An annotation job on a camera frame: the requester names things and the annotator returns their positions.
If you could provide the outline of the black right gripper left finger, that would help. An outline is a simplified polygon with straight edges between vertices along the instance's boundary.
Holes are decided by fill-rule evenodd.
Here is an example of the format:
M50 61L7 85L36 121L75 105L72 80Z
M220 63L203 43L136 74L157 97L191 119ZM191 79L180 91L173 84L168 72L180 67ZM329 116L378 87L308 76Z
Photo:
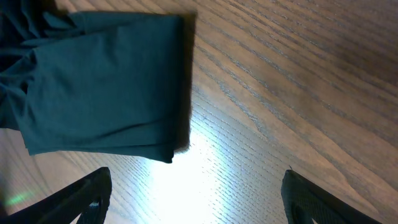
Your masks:
M108 167L100 167L53 195L12 215L1 223L78 223L103 224L112 191Z

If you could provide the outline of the black leggings with orange waistband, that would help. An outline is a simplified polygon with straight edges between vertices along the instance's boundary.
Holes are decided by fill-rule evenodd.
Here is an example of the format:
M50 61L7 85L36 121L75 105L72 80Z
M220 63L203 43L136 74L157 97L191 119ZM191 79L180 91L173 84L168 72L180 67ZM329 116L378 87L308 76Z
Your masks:
M1 127L32 155L83 151L169 163L185 77L178 14L1 2Z

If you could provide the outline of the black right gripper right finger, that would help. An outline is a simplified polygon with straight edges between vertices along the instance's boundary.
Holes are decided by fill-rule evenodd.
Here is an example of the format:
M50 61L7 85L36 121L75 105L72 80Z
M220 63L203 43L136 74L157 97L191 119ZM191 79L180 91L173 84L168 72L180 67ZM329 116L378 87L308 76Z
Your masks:
M289 224L380 224L293 170L284 174L281 196Z

